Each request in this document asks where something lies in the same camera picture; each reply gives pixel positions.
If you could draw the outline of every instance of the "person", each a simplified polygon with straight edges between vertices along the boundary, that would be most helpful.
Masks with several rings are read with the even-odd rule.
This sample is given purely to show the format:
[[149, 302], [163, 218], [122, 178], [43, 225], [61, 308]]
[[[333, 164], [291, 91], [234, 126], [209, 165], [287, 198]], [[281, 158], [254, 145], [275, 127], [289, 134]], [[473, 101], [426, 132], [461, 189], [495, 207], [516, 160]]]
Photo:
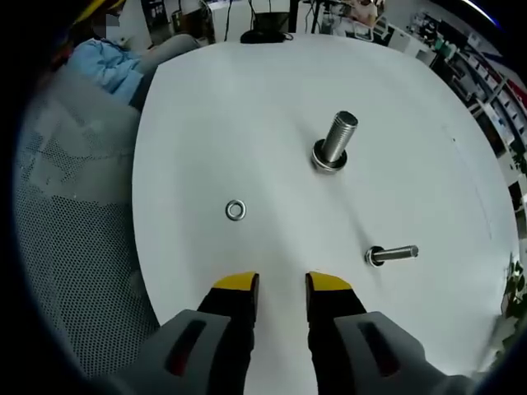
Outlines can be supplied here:
[[75, 48], [68, 66], [121, 102], [141, 110], [157, 67], [200, 45], [190, 35], [177, 35], [141, 55], [99, 36], [96, 32], [104, 31], [101, 27], [106, 16], [120, 13], [124, 2], [117, 3], [119, 7], [115, 2], [103, 2], [72, 28], [70, 39]]
[[350, 17], [363, 25], [373, 27], [379, 15], [377, 6], [373, 0], [351, 0]]

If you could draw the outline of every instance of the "metal washer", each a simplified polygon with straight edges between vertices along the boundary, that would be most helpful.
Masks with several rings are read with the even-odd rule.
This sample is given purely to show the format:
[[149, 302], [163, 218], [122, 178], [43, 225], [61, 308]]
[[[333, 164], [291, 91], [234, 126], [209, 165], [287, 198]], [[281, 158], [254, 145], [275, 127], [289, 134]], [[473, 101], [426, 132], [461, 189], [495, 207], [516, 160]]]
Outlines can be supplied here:
[[[240, 213], [233, 214], [232, 208], [233, 207], [239, 207]], [[231, 200], [227, 203], [225, 207], [225, 214], [227, 215], [227, 218], [229, 218], [231, 221], [240, 221], [245, 218], [245, 213], [247, 212], [247, 208], [245, 207], [245, 203], [243, 203], [241, 200], [235, 199]]]

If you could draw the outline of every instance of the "desk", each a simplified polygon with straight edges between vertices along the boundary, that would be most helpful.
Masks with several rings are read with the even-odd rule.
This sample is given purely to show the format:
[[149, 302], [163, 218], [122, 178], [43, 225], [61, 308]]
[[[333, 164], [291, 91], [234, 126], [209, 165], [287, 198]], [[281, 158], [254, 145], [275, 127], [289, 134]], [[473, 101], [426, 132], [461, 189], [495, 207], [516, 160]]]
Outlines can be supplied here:
[[[347, 165], [317, 174], [311, 148], [341, 109], [359, 120]], [[232, 199], [244, 220], [226, 218]], [[196, 309], [219, 278], [260, 273], [251, 395], [317, 393], [311, 270], [351, 282], [439, 369], [469, 373], [519, 248], [496, 157], [450, 88], [402, 53], [327, 35], [214, 44], [159, 66], [138, 132], [133, 223], [161, 324]], [[373, 244], [420, 254], [368, 267]]]

